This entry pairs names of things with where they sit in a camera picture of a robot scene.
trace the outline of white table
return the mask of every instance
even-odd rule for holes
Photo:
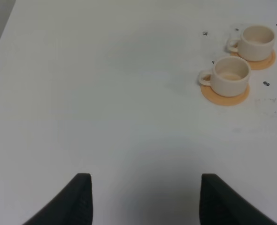
[[[17,0],[0,41],[0,225],[78,172],[95,225],[197,225],[202,173],[277,221],[277,61],[238,106],[196,83],[248,23],[277,34],[277,0]]]

